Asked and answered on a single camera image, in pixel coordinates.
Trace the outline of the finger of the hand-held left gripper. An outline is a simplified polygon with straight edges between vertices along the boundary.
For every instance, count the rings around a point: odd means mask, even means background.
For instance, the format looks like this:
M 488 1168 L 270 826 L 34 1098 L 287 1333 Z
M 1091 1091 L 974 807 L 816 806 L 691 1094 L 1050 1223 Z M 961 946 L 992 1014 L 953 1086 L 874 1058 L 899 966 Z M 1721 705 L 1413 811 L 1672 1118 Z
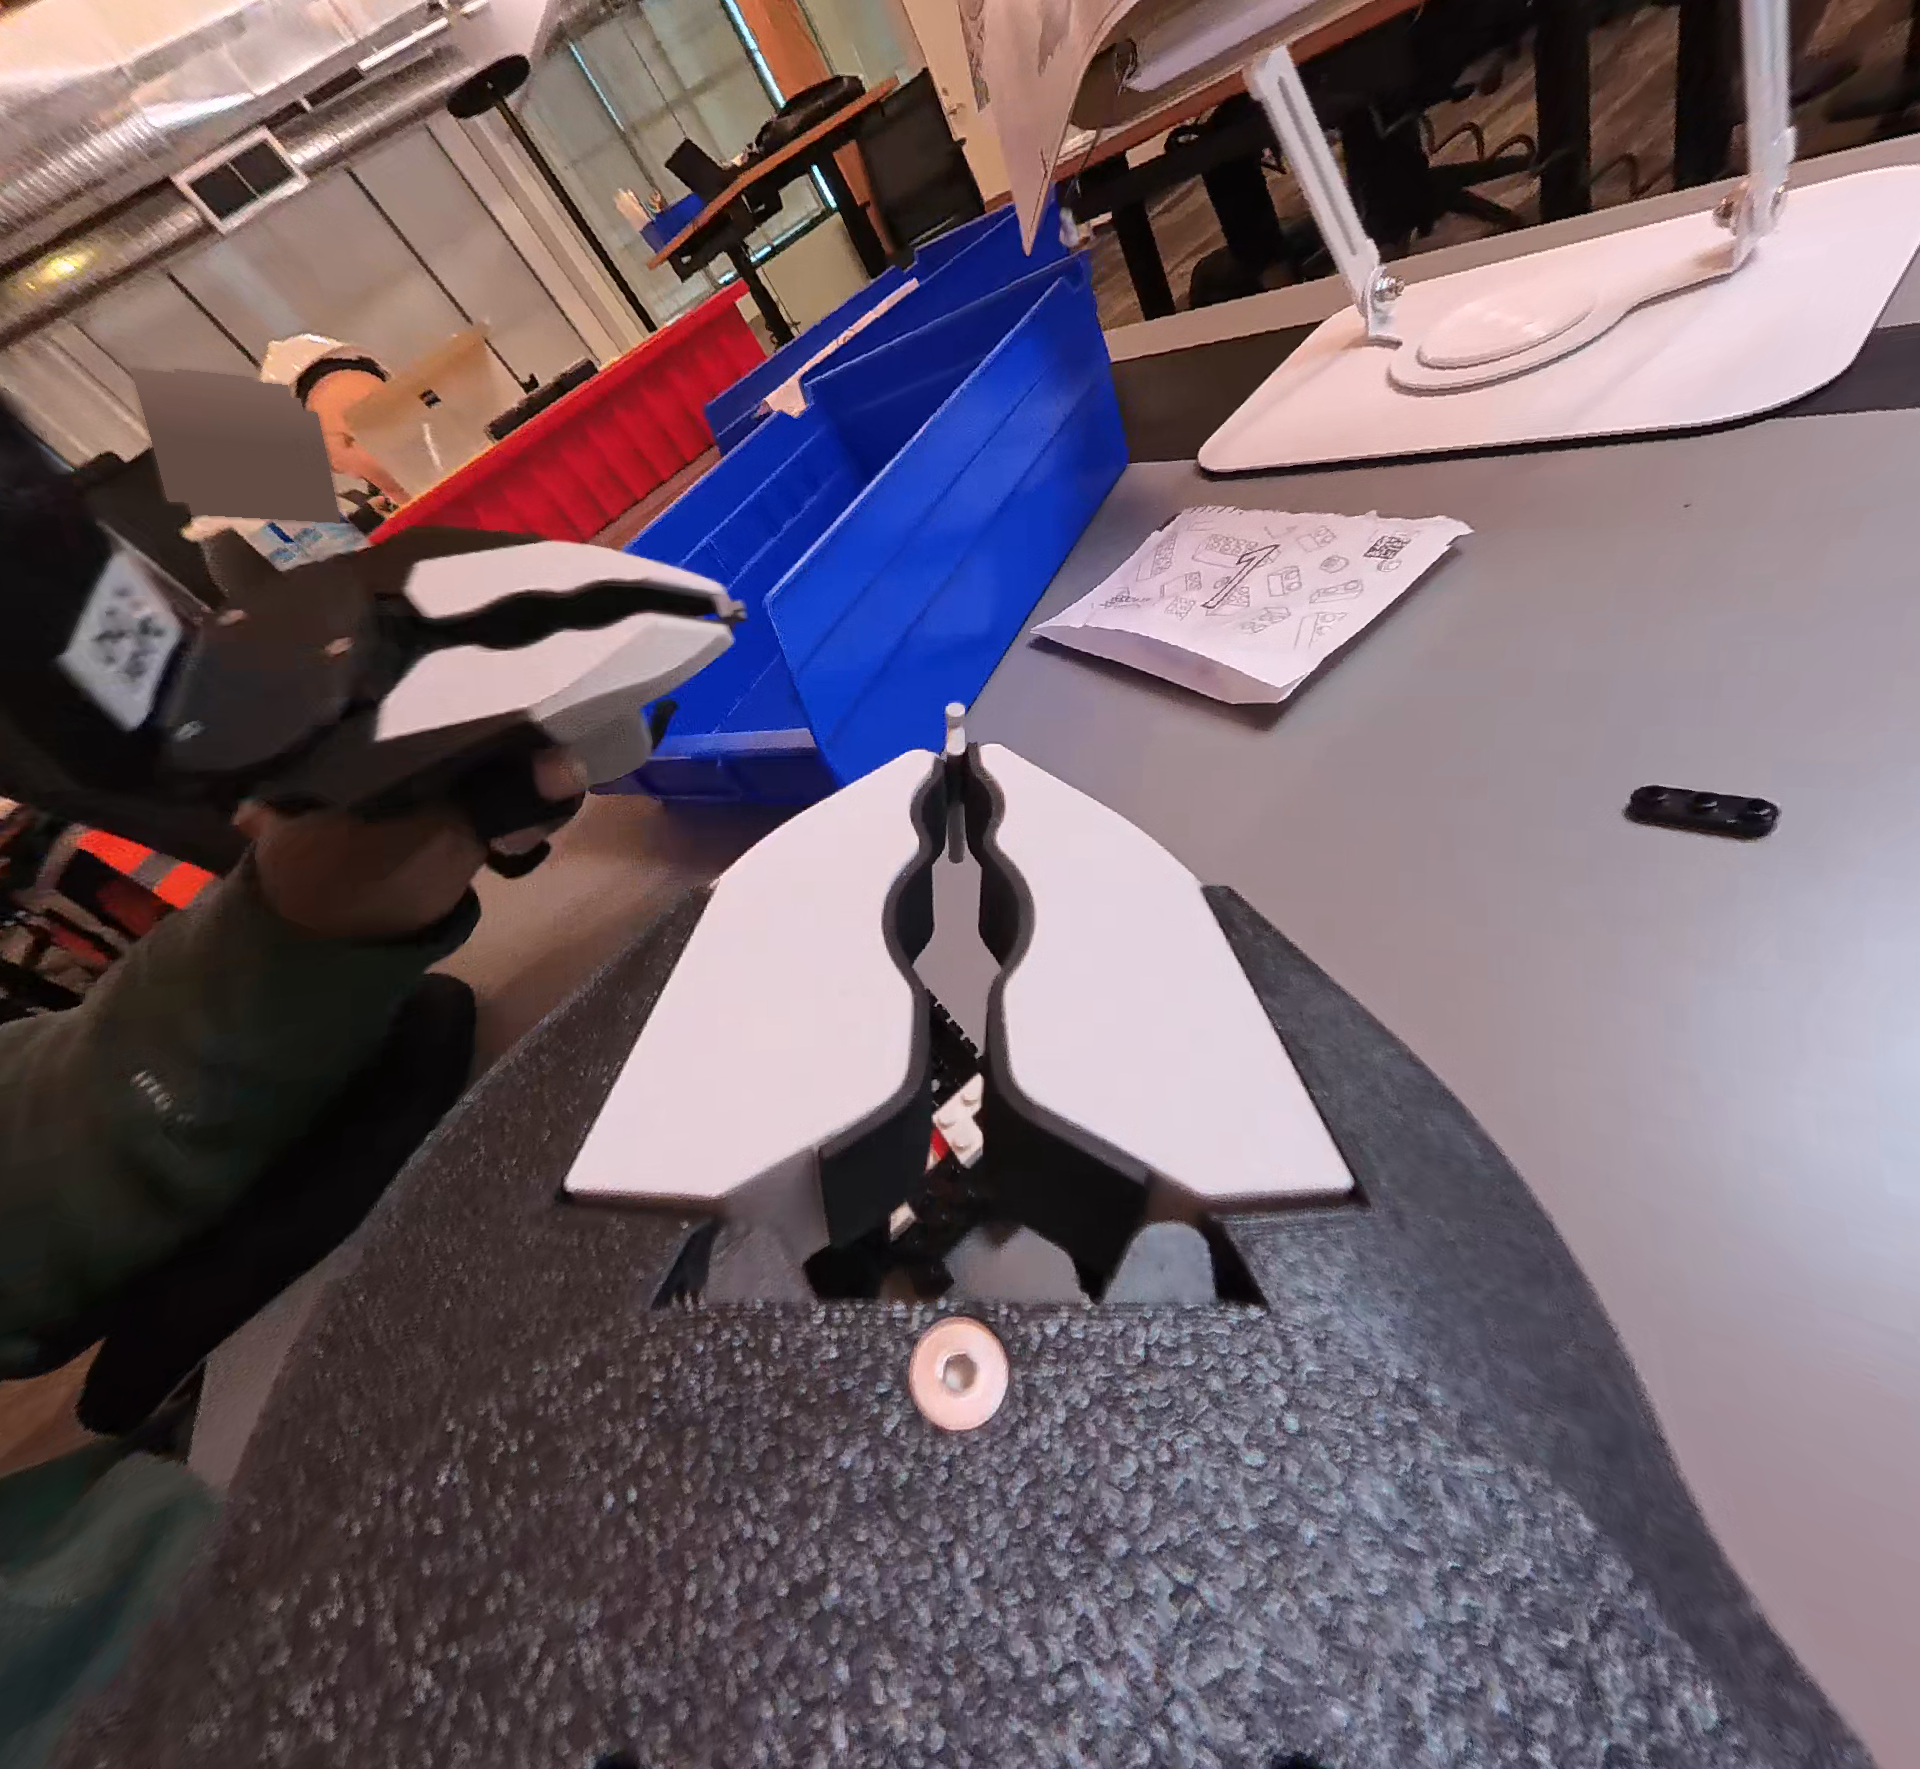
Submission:
M 590 787 L 606 787 L 651 759 L 647 706 L 730 646 L 730 625 L 611 625 L 522 648 L 429 652 L 376 706 L 374 743 L 529 726 L 569 751 Z
M 558 540 L 428 556 L 399 599 L 429 642 L 542 642 L 667 617 L 732 630 L 743 605 L 679 565 Z

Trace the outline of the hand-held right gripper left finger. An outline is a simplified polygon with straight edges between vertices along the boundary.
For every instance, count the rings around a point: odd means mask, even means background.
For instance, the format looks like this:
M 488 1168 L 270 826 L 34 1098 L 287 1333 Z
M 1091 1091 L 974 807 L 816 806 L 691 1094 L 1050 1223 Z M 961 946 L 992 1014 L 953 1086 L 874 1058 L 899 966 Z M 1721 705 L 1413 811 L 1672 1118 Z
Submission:
M 947 772 L 906 751 L 712 884 L 564 1188 L 724 1219 L 890 1219 L 933 1143 L 933 867 Z

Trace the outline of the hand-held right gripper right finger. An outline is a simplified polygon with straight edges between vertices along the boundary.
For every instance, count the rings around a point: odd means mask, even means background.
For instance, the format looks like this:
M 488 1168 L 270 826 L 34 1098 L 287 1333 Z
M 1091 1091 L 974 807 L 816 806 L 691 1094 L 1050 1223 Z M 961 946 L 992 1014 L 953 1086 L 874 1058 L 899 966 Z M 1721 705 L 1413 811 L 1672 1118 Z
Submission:
M 1012 750 L 970 751 L 987 1069 L 1019 1130 L 1206 1209 L 1356 1190 L 1202 883 Z

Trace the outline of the blue plastic bin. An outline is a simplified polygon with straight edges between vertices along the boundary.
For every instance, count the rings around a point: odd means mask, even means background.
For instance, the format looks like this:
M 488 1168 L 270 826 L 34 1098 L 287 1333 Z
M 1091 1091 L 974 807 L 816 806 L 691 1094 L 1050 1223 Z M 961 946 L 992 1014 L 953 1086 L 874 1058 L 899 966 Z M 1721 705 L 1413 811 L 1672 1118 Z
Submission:
M 935 750 L 1117 484 L 1087 256 L 876 329 L 630 541 L 723 581 L 745 621 L 607 794 L 801 807 Z
M 771 413 L 799 415 L 808 405 L 805 377 L 828 363 L 841 349 L 860 354 L 886 340 L 886 333 L 880 329 L 886 317 L 898 317 L 892 326 L 898 337 L 1056 263 L 1067 256 L 1061 228 L 1059 201 L 1050 197 L 1034 241 L 1019 235 L 1019 217 L 1012 208 L 999 208 L 935 236 L 906 269 L 886 269 L 846 302 L 840 302 L 821 322 L 775 349 L 743 379 L 714 397 L 704 407 L 712 443 L 724 458 Z

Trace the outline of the person's left forearm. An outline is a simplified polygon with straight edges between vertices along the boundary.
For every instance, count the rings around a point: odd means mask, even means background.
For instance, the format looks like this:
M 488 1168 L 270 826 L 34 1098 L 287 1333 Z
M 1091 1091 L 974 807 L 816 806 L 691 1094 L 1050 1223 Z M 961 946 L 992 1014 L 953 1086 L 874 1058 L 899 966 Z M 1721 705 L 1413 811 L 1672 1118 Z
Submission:
M 396 1039 L 483 904 L 390 941 L 307 932 L 253 860 L 68 1013 L 2 1033 L 2 1363 L 39 1375 L 125 1285 L 221 1223 Z

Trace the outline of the small black lego piece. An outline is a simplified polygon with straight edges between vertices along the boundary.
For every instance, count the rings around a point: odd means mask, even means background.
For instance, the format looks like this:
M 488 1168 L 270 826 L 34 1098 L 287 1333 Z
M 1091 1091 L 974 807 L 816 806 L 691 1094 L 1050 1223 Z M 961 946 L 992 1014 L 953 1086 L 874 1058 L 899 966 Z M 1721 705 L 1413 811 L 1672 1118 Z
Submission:
M 1635 788 L 1624 800 L 1622 816 L 1647 830 L 1731 842 L 1760 842 L 1780 826 L 1780 806 L 1771 800 L 1668 784 Z

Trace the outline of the person's left hand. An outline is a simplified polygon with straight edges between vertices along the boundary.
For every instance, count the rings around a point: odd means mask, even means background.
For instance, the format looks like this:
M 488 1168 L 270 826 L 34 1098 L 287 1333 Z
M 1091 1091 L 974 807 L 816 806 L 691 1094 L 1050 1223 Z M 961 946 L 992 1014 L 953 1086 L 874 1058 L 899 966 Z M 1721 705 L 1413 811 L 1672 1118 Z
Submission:
M 249 844 L 265 905 L 299 932 L 351 942 L 400 941 L 440 925 L 496 856 L 530 850 L 558 830 L 558 818 L 542 818 L 483 838 L 467 811 L 447 800 L 374 818 L 246 800 L 230 823 Z

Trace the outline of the red plastic bin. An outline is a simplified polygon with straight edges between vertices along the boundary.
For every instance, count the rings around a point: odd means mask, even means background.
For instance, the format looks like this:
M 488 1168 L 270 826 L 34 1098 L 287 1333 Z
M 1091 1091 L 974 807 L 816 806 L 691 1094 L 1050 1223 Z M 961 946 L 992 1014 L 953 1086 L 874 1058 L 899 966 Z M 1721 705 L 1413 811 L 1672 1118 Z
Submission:
M 714 448 L 706 407 L 765 359 L 727 285 L 406 502 L 374 535 L 416 528 L 590 541 Z

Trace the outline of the orange traffic cone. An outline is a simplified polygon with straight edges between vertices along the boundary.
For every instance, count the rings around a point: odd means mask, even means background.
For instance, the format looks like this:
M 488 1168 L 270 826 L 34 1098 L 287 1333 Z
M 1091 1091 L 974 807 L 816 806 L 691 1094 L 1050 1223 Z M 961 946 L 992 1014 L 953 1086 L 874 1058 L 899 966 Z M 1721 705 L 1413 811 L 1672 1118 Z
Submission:
M 2 800 L 2 1021 L 68 1013 L 212 873 Z

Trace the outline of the white printed paper bag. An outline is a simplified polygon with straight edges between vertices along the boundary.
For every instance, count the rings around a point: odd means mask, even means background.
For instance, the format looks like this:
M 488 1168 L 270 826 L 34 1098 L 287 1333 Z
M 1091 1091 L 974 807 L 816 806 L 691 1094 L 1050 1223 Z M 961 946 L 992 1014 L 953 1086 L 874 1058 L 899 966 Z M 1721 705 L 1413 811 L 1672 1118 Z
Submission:
M 1034 630 L 1218 705 L 1282 705 L 1473 528 L 1456 518 L 1188 507 Z

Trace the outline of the dark wooden table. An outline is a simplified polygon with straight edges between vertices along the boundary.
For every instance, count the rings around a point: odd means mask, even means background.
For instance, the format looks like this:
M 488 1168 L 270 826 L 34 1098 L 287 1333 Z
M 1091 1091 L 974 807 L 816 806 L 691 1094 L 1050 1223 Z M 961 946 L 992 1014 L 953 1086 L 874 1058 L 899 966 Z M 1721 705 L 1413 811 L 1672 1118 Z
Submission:
M 676 276 L 691 276 L 716 257 L 727 260 L 753 300 L 772 345 L 788 345 L 793 326 L 780 313 L 752 257 L 748 236 L 761 220 L 771 220 L 760 208 L 775 209 L 779 197 L 792 184 L 821 174 L 854 260 L 866 276 L 880 276 L 892 263 L 896 241 L 886 227 L 876 220 L 866 193 L 869 180 L 857 144 L 866 118 L 884 106 L 898 89 L 899 77 L 882 77 L 874 89 L 860 89 L 857 95 L 840 95 L 834 106 L 828 106 L 828 81 L 801 90 L 772 118 L 780 147 L 753 151 L 752 162 L 736 171 L 675 236 L 658 241 L 647 267 L 670 267 Z M 845 158 L 854 162 L 857 175 L 846 171 Z

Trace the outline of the white book stand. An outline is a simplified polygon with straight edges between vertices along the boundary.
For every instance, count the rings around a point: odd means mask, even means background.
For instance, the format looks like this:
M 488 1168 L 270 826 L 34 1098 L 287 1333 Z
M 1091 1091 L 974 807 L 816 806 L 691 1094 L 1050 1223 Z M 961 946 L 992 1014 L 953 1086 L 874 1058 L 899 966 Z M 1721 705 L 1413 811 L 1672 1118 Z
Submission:
M 1713 212 L 1393 278 L 1282 42 L 1242 70 L 1348 290 L 1201 446 L 1213 478 L 1716 430 L 1838 379 L 1917 248 L 1917 171 L 1793 193 L 1790 0 L 1737 0 L 1745 175 Z

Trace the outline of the person's torso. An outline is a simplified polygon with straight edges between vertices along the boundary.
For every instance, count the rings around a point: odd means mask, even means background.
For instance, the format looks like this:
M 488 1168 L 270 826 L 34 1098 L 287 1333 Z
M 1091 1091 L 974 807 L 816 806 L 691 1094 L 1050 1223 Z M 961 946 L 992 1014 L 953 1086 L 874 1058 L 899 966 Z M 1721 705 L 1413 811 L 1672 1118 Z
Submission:
M 217 1494 L 96 1442 L 2 1480 L 2 1763 L 39 1767 L 178 1597 Z

